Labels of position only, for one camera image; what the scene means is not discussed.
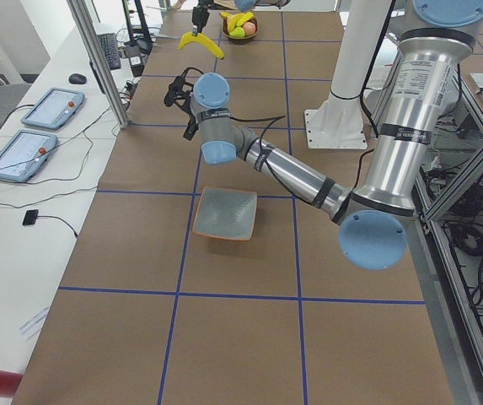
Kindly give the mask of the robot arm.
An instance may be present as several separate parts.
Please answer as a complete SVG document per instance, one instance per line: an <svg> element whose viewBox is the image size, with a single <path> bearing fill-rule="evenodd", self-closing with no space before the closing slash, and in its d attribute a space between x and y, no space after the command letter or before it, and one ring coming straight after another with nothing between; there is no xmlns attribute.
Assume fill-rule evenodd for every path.
<svg viewBox="0 0 483 405"><path fill-rule="evenodd" d="M199 0L192 9L191 23L193 35L200 34L207 25L211 10L240 10L250 11L255 7L276 7L283 8L290 3L290 0L234 0L234 1L213 1Z"/></svg>
<svg viewBox="0 0 483 405"><path fill-rule="evenodd" d="M391 1L352 2L329 96L320 108L305 113L310 148L366 148L361 101L393 10ZM228 81L217 73L169 89L165 101L189 116L185 137L201 135L206 163L242 159L272 176L339 225L341 251L350 262L384 270L405 254L405 227L415 216L411 192L416 173L443 112L448 82L474 50L483 1L408 1L404 21L398 73L389 86L373 161L360 186L342 186L262 136L235 126L228 110Z"/></svg>

